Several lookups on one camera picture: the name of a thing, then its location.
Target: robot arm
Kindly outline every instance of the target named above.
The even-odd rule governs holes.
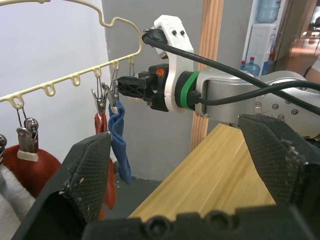
[[[144,31],[151,32],[157,41],[189,53],[194,52],[186,30],[176,16],[162,15],[154,22],[154,27]],[[218,100],[259,88],[211,67],[194,72],[193,61],[158,48],[156,51],[161,58],[168,58],[169,64],[151,66],[148,72],[139,73],[138,79],[130,76],[119,78],[120,93],[141,98],[148,102],[152,109],[164,112],[182,112],[184,109],[190,109],[200,117],[235,127],[238,126],[239,115],[265,115],[285,121],[303,137],[318,139],[320,136],[319,115],[272,93],[224,105],[195,104],[193,101],[195,95],[207,100]],[[287,81],[305,81],[302,76],[290,71],[274,72],[259,79],[269,85]],[[320,95],[315,90],[288,88],[283,91],[320,107]]]

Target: orange logo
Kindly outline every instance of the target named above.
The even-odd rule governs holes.
[[[163,77],[165,75],[165,70],[163,68],[158,68],[155,73],[158,77]]]

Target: blue cloth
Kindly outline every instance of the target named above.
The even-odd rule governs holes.
[[[123,138],[125,108],[118,100],[115,101],[115,105],[117,107],[118,114],[113,113],[111,106],[109,105],[109,131],[112,134],[112,150],[118,160],[117,171],[120,178],[126,184],[131,184],[133,177],[131,175],[131,168],[126,153],[126,142]]]

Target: white towel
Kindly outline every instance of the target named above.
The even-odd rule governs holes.
[[[0,164],[0,240],[13,237],[34,202],[15,175]]]

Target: wooden pillar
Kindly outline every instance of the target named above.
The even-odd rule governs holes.
[[[224,0],[203,0],[199,55],[216,60]],[[199,64],[198,70],[206,66]],[[207,136],[208,119],[193,113],[191,151]]]

